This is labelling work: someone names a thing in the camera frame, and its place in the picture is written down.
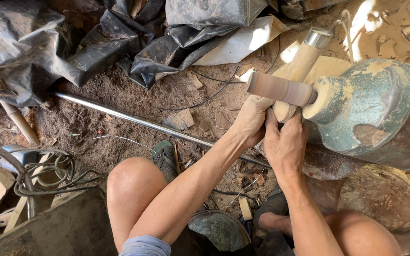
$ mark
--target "grinding machine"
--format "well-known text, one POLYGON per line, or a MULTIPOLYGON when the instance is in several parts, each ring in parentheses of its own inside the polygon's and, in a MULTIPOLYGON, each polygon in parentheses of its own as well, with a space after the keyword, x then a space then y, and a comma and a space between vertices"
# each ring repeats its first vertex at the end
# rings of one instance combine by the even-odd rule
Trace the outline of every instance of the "grinding machine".
MULTIPOLYGON (((298 60, 305 58, 303 45, 319 45, 317 58, 322 52, 328 40, 322 38, 320 44, 311 42, 308 38, 314 30, 320 29, 311 29, 294 61, 301 63, 298 60)), ((322 33, 316 39, 330 36, 322 33)), ((299 72, 307 74, 317 60, 314 58, 312 64, 296 65, 299 72)), ((253 73, 248 92, 279 100, 274 110, 282 123, 292 116, 296 106, 303 107, 307 125, 317 129, 310 136, 317 136, 336 153, 410 172, 410 64, 367 59, 338 77, 319 77, 312 85, 302 83, 305 77, 291 79, 253 73), (277 104, 285 106, 275 109, 277 104)))

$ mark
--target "foot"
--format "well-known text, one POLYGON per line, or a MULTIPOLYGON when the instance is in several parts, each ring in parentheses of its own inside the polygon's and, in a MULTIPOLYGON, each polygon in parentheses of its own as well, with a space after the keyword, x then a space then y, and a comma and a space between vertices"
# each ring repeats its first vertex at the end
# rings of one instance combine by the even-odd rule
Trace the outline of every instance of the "foot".
POLYGON ((178 177, 174 148, 166 140, 158 142, 153 149, 156 154, 151 155, 151 161, 161 170, 168 183, 178 177))
POLYGON ((275 189, 268 195, 268 200, 256 211, 254 214, 253 223, 256 229, 263 230, 262 225, 259 223, 260 219, 265 217, 286 216, 289 214, 289 206, 286 200, 286 196, 282 189, 277 184, 275 189))

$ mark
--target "hand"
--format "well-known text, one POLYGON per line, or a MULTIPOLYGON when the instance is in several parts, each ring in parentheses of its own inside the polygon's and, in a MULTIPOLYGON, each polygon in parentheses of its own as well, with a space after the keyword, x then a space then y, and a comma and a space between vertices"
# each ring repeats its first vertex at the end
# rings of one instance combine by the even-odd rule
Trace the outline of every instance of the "hand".
POLYGON ((302 162, 305 157, 308 128, 302 122, 302 111, 297 107, 292 118, 278 130, 278 121, 272 108, 268 108, 265 118, 266 157, 275 171, 276 178, 283 186, 299 184, 302 178, 302 162))
POLYGON ((265 135, 265 110, 273 105, 275 100, 261 96, 251 95, 238 114, 229 131, 235 135, 243 136, 245 149, 256 145, 265 135))

